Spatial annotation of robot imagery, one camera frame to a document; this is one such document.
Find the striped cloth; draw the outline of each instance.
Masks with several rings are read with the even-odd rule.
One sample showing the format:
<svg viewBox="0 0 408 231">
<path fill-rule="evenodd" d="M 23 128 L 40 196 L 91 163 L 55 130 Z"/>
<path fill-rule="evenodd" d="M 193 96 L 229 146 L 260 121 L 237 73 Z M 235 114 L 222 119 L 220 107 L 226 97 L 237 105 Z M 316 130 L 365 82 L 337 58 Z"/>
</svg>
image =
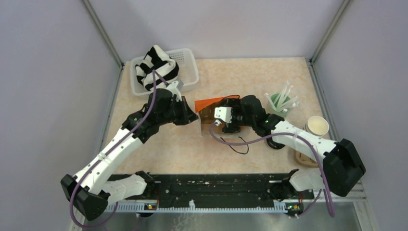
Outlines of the striped cloth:
<svg viewBox="0 0 408 231">
<path fill-rule="evenodd" d="M 148 91 L 153 90 L 152 70 L 162 76 L 168 83 L 177 79 L 179 65 L 159 46 L 154 45 L 147 52 L 140 65 L 135 65 L 138 82 Z M 166 88 L 166 85 L 156 76 L 156 87 Z"/>
</svg>

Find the white enclosure wall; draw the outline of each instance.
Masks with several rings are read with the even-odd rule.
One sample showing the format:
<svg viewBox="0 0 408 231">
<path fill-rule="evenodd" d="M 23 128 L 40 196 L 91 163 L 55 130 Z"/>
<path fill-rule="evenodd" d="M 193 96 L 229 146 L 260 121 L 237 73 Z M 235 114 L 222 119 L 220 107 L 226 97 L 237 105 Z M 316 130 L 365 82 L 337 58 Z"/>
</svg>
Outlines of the white enclosure wall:
<svg viewBox="0 0 408 231">
<path fill-rule="evenodd" d="M 367 168 L 382 230 L 407 230 L 408 1 L 356 0 L 317 62 L 340 137 Z"/>
<path fill-rule="evenodd" d="M 99 149 L 118 66 L 80 1 L 1 1 L 0 18 L 0 230 L 66 230 L 59 181 Z"/>
<path fill-rule="evenodd" d="M 196 58 L 311 57 L 342 0 L 91 0 L 123 61 L 154 44 Z"/>
</svg>

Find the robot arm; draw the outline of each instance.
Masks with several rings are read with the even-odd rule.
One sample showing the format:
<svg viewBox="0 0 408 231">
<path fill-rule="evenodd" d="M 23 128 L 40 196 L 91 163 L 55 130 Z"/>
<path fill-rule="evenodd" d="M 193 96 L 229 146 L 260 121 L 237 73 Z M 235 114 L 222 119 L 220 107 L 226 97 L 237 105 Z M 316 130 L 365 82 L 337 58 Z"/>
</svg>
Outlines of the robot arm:
<svg viewBox="0 0 408 231">
<path fill-rule="evenodd" d="M 316 137 L 293 126 L 277 115 L 267 114 L 261 102 L 253 95 L 242 99 L 223 99 L 220 107 L 215 109 L 215 119 L 225 122 L 223 131 L 239 131 L 240 126 L 250 126 L 257 135 L 264 137 L 274 133 L 288 132 L 296 134 L 279 135 L 268 142 L 275 149 L 285 145 L 316 160 L 311 149 L 296 136 L 305 138 L 317 151 L 319 162 L 323 162 L 329 189 L 339 196 L 346 196 L 361 179 L 366 169 L 352 142 L 343 139 L 340 142 Z M 290 184 L 297 190 L 324 189 L 319 169 L 309 169 L 293 173 Z"/>
<path fill-rule="evenodd" d="M 129 177 L 108 181 L 109 177 L 121 163 L 136 149 L 140 148 L 152 135 L 159 131 L 164 124 L 186 125 L 198 119 L 198 116 L 189 108 L 180 89 L 183 83 L 173 81 L 166 89 L 157 89 L 153 108 L 140 126 L 126 139 L 112 150 L 108 150 L 125 137 L 146 115 L 149 105 L 152 105 L 152 94 L 147 104 L 133 114 L 130 114 L 122 124 L 114 138 L 107 146 L 82 170 L 74 176 L 65 175 L 61 180 L 65 196 L 70 200 L 73 189 L 83 178 L 86 172 L 97 161 L 101 161 L 82 181 L 74 198 L 74 206 L 88 219 L 94 220 L 110 204 L 125 198 L 140 195 L 144 192 L 147 183 L 153 179 L 144 172 L 137 172 Z"/>
</svg>

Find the speckled tabletop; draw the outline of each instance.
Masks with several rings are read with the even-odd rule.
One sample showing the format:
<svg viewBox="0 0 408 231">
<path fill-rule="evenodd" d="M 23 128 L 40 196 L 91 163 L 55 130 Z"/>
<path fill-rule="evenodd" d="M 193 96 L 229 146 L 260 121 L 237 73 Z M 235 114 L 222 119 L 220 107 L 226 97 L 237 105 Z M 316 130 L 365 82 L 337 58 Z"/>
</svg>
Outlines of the speckled tabletop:
<svg viewBox="0 0 408 231">
<path fill-rule="evenodd" d="M 322 116 L 321 108 L 306 65 L 305 58 L 250 58 L 197 60 L 200 81 L 195 90 L 183 92 L 188 104 L 214 97 L 253 94 L 264 107 L 270 95 L 279 92 L 287 80 L 302 100 L 286 119 L 303 127 L 311 116 Z M 133 95 L 129 79 L 130 62 L 126 63 L 115 102 L 108 141 L 113 138 L 127 116 L 140 110 L 146 99 Z M 195 173 L 279 173 L 289 172 L 299 166 L 293 157 L 294 150 L 273 150 L 263 141 L 251 144 L 247 155 L 237 154 L 228 146 L 211 137 L 203 137 L 198 121 L 186 126 L 168 124 L 160 127 L 142 147 L 135 150 L 116 173 L 134 173 L 143 170 L 155 174 Z M 251 130 L 246 141 L 258 138 Z M 242 142 L 228 139 L 230 142 Z M 245 151 L 246 146 L 236 147 Z"/>
</svg>

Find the zip tie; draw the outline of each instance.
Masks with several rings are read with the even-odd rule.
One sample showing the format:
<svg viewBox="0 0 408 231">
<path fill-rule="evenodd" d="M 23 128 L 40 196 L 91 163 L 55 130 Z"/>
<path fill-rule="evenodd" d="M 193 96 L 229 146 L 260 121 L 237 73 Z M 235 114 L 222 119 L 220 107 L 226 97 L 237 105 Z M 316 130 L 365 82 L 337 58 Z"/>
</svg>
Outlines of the zip tie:
<svg viewBox="0 0 408 231">
<path fill-rule="evenodd" d="M 302 133 L 302 132 L 303 132 L 303 130 L 300 130 L 300 132 L 294 132 L 294 136 L 293 136 L 293 146 L 294 146 L 294 149 L 295 149 L 295 150 L 297 150 L 297 146 L 296 146 L 297 136 L 300 135 L 300 133 Z"/>
<path fill-rule="evenodd" d="M 221 123 L 222 123 L 222 122 L 221 122 L 220 120 L 218 120 L 218 119 L 215 121 L 215 124 L 217 125 L 217 127 L 218 127 Z"/>
<path fill-rule="evenodd" d="M 99 160 L 104 160 L 106 158 L 106 155 L 105 155 L 105 153 L 103 153 L 103 152 L 100 152 L 99 154 L 98 154 L 98 159 Z"/>
<path fill-rule="evenodd" d="M 109 159 L 109 157 L 103 159 L 102 161 L 105 162 L 107 165 L 110 165 L 112 163 L 112 160 Z"/>
</svg>

